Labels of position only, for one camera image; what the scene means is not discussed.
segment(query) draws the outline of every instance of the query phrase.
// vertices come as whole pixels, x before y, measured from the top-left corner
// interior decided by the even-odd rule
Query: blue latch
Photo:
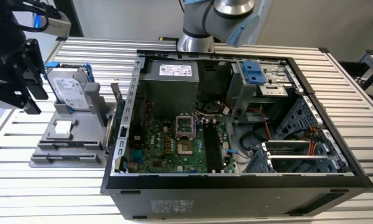
[[[243,72],[247,76],[248,84],[264,84],[267,83],[266,75],[262,71],[259,62],[243,62]]]
[[[228,153],[236,153],[236,154],[239,153],[239,151],[238,151],[238,150],[235,150],[235,149],[230,149],[230,148],[227,149],[227,152],[228,152]]]
[[[47,68],[58,68],[58,67],[60,67],[62,65],[60,65],[60,62],[47,62],[46,63],[46,67]]]

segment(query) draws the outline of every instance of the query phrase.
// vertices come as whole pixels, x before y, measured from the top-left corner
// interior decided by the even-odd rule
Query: blue plastic clip
[[[91,83],[95,83],[92,66],[90,65],[90,63],[86,63],[84,67],[87,68],[88,81]]]
[[[60,62],[47,62],[46,67],[47,68],[58,68],[58,67],[60,67]]]
[[[259,62],[243,62],[243,72],[247,75],[248,84],[267,83],[267,78],[263,74]]]
[[[238,150],[234,150],[234,149],[230,149],[230,148],[227,149],[227,152],[228,152],[228,153],[236,153],[236,154],[239,153]]]

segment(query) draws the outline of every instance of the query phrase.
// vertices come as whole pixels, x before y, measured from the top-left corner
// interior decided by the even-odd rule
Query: sticker
[[[74,110],[90,109],[80,82],[74,78],[55,78],[59,95]]]
[[[163,64],[160,66],[162,76],[192,76],[192,66],[191,65],[174,65],[174,64]]]
[[[55,146],[70,146],[68,143],[55,143],[54,145],[55,145]]]
[[[151,200],[154,213],[187,213],[192,211],[194,200]]]
[[[72,121],[70,120],[58,120],[56,121],[56,134],[68,134],[72,128]]]
[[[230,113],[230,107],[227,106],[223,110],[223,114],[228,115],[228,113]]]

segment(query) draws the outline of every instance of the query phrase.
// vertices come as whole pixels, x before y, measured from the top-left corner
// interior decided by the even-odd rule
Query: motherboard
[[[144,143],[131,151],[131,173],[235,173],[226,124],[191,120],[192,130],[187,117],[148,121]],[[195,138],[180,138],[190,132]]]

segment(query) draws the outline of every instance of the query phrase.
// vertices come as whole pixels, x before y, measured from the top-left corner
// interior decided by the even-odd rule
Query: black cable
[[[246,159],[250,159],[250,157],[246,157],[243,154],[240,154],[240,153],[236,153],[236,154],[239,154],[240,157],[243,157],[243,158],[246,158]]]
[[[180,3],[180,6],[182,6],[183,13],[186,13],[186,10],[184,10],[184,6],[183,6],[183,3],[182,3],[182,0],[179,0],[179,3]]]
[[[260,141],[260,142],[266,142],[268,139],[263,138],[258,133],[259,129],[259,125],[255,125],[252,130],[250,130],[246,134],[242,135],[242,137],[239,138],[239,145],[242,146],[242,148],[246,150],[246,151],[252,151],[256,149],[252,149],[252,148],[248,148],[244,143],[243,143],[243,140],[250,136],[250,135],[254,135],[254,137]]]
[[[287,137],[284,138],[284,140],[288,140],[294,135],[296,135],[296,134],[299,134],[300,132],[304,132],[304,131],[307,131],[307,129],[300,129],[300,130],[292,132],[291,134],[287,135]]]

